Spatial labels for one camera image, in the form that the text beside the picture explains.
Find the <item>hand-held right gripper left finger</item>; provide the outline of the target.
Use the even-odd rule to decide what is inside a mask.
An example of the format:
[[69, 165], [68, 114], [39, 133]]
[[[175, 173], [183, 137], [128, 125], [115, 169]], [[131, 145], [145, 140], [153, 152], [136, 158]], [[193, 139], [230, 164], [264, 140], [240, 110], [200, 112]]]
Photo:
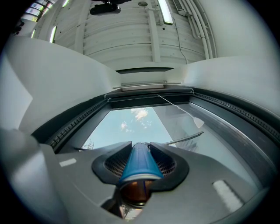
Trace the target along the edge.
[[123, 224], [119, 176], [111, 166], [131, 142], [56, 154], [17, 129], [0, 131], [0, 164], [24, 207], [43, 224]]

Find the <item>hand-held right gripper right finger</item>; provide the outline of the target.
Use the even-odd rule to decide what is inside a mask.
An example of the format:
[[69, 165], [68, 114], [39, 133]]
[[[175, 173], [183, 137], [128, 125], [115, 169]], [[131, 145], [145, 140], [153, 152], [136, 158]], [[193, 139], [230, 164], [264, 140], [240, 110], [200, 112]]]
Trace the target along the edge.
[[153, 184], [137, 224], [241, 224], [268, 192], [208, 156], [161, 143], [150, 150], [157, 161], [176, 165]]

